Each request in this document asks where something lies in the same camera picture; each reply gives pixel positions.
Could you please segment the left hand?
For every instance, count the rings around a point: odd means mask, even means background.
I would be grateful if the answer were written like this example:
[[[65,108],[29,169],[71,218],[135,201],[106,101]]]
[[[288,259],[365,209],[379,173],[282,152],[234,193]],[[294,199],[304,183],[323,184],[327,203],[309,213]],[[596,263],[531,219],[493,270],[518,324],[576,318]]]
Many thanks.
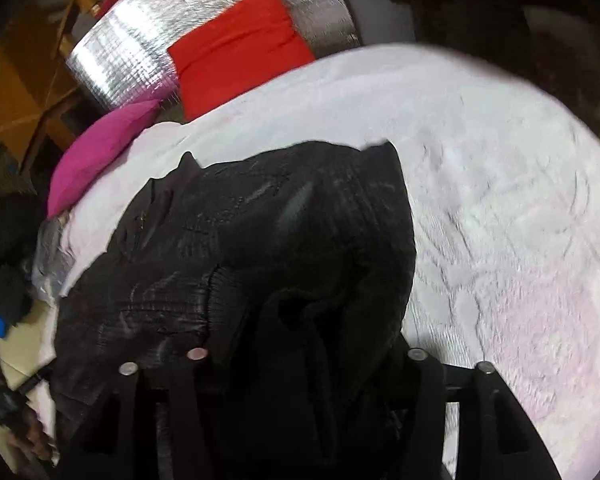
[[[20,462],[31,456],[48,462],[53,457],[54,447],[50,436],[45,432],[44,425],[38,419],[38,414],[26,406],[21,412],[21,418],[22,422],[18,425],[17,431],[9,430],[6,434],[6,441],[12,455]]]

